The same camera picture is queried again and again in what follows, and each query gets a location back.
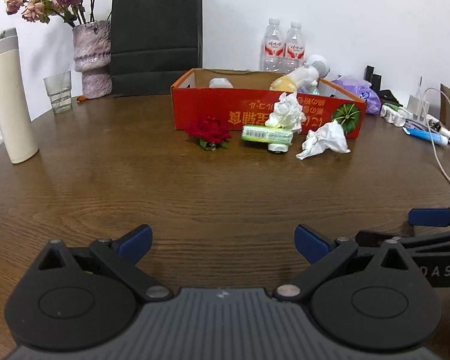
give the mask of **red rose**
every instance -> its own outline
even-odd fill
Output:
[[[218,119],[213,117],[204,117],[197,123],[190,123],[185,129],[188,135],[198,137],[207,143],[221,144],[224,140],[232,138],[225,127],[221,127]]]

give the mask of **gray ridged panel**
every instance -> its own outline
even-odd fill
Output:
[[[425,348],[375,355],[324,337],[293,303],[262,288],[183,289],[145,306],[116,339],[75,353],[44,353],[21,346],[7,360],[438,360]]]

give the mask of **blue tube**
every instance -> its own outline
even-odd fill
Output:
[[[448,145],[448,138],[444,137],[440,134],[432,133],[430,134],[428,131],[422,131],[418,130],[417,128],[405,128],[403,127],[403,130],[407,135],[411,135],[412,137],[417,137],[423,140],[428,140],[433,142],[440,146],[447,146]]]

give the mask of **red cardboard box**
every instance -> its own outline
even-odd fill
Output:
[[[244,125],[263,125],[282,94],[269,91],[281,73],[192,69],[171,87],[175,128],[184,130],[201,117],[212,116],[227,128],[241,131]],[[225,77],[231,88],[209,88],[210,80]],[[320,79],[320,96],[299,94],[307,119],[301,134],[317,130],[332,119],[342,124],[347,138],[359,135],[366,103],[359,97],[325,79]]]

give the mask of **purple plastic bag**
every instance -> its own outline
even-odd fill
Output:
[[[367,114],[378,115],[380,113],[382,102],[380,101],[377,93],[370,89],[371,84],[368,81],[365,81],[364,79],[354,79],[349,76],[342,76],[332,82],[365,100],[367,103],[365,112]]]

